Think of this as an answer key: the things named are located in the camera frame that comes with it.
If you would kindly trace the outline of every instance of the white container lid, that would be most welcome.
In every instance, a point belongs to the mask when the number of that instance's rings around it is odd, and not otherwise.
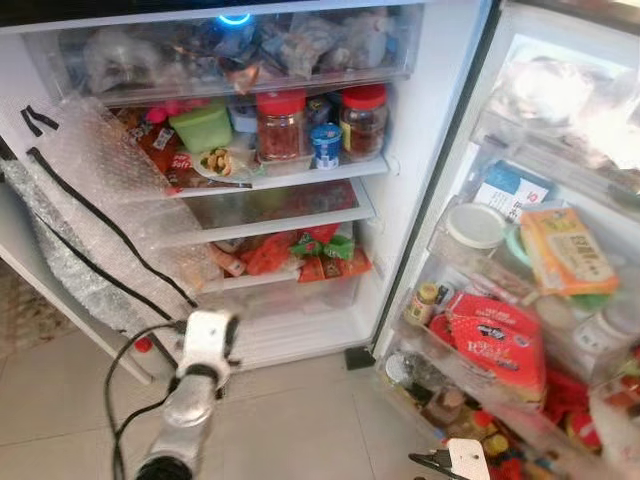
[[[504,240],[507,222],[500,212],[480,203],[453,207],[445,220],[449,235],[456,241],[480,250],[495,248]]]

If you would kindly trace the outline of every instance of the blue yogurt cup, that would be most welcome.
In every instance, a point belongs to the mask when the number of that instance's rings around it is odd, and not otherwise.
[[[316,168],[330,170],[340,163],[342,129],[333,123],[325,123],[311,131],[313,158]]]

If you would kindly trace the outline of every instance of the red bottle cap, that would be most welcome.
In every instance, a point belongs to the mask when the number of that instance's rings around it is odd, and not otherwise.
[[[473,412],[473,421],[480,428],[487,428],[493,422],[493,415],[485,412],[484,410],[479,410],[477,412]]]
[[[285,90],[256,94],[258,111],[265,115],[291,115],[304,109],[304,90]]]
[[[356,110],[371,110],[384,105],[387,101],[387,89],[384,85],[365,85],[342,91],[342,103]]]
[[[143,337],[134,343],[133,347],[140,353],[147,353],[153,348],[153,342],[149,337]]]

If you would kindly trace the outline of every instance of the bubble wrap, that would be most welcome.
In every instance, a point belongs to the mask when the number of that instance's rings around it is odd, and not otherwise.
[[[42,113],[60,128],[34,145],[60,177],[127,234],[142,258],[192,298],[206,282],[220,277],[206,245],[153,248],[163,234],[201,227],[180,199],[164,198],[168,183],[104,107],[93,99],[73,98],[56,111]],[[122,239],[64,192],[34,158],[24,155],[4,162],[3,170],[32,212],[92,262],[172,318],[188,315],[191,307],[185,299],[144,268]],[[88,269],[46,227],[40,228],[39,237],[54,274],[96,318],[129,334],[143,324],[162,321],[152,309]]]

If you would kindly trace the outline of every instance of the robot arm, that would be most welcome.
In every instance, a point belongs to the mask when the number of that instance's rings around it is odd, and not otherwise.
[[[198,469],[216,391],[229,380],[229,355],[238,319],[226,311],[196,311],[189,316],[180,383],[167,399],[163,427],[136,480],[191,480]]]

